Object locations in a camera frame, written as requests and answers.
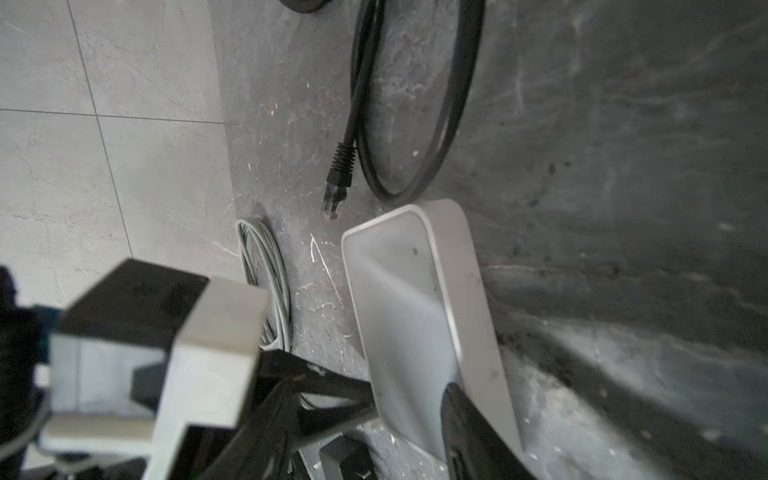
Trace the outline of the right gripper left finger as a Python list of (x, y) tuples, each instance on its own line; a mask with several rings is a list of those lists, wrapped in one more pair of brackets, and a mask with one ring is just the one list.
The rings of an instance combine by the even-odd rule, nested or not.
[(288, 479), (297, 401), (291, 379), (278, 382), (198, 479)]

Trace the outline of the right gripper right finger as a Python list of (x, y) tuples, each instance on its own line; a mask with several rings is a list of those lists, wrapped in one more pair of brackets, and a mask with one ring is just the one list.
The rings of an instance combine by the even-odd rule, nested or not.
[(451, 479), (534, 479), (456, 383), (444, 390), (440, 416)]

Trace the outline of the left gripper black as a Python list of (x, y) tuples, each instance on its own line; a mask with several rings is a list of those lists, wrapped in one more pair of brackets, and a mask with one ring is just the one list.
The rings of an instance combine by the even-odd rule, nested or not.
[(350, 430), (376, 414), (369, 382), (275, 350), (264, 353), (259, 361), (254, 399), (245, 421), (284, 379), (292, 380), (297, 401), (291, 456), (324, 437)]

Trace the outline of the white network switch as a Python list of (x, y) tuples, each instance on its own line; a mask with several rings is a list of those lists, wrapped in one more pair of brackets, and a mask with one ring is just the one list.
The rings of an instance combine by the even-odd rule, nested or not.
[(410, 204), (346, 231), (342, 257), (379, 416), (444, 461), (449, 383), (523, 451), (468, 220), (453, 200)]

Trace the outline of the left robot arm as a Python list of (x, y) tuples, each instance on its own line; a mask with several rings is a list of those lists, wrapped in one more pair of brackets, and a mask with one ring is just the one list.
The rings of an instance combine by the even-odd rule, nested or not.
[(267, 291), (129, 259), (70, 307), (23, 307), (1, 273), (1, 475), (55, 454), (142, 457), (148, 479), (285, 479), (305, 445), (368, 420), (369, 383), (260, 333)]

